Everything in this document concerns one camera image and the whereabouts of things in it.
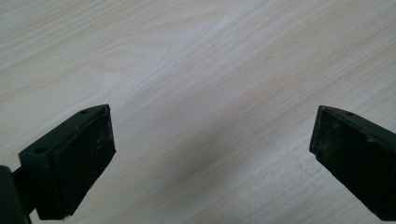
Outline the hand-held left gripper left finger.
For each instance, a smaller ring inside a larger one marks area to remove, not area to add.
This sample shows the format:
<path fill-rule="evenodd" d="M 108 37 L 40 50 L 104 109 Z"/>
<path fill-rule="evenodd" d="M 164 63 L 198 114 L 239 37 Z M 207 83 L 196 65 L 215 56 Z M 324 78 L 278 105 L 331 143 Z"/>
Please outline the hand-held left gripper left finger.
<path fill-rule="evenodd" d="M 115 153 L 110 107 L 77 112 L 19 153 L 23 211 L 42 220 L 73 215 Z"/>

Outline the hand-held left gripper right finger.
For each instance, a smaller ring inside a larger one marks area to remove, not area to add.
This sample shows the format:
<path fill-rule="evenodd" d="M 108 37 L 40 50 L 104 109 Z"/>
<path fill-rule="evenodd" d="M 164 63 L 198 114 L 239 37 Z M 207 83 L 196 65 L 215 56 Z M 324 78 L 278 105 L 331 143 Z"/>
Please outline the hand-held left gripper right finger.
<path fill-rule="evenodd" d="M 321 105 L 309 151 L 378 218 L 396 221 L 396 133 Z"/>

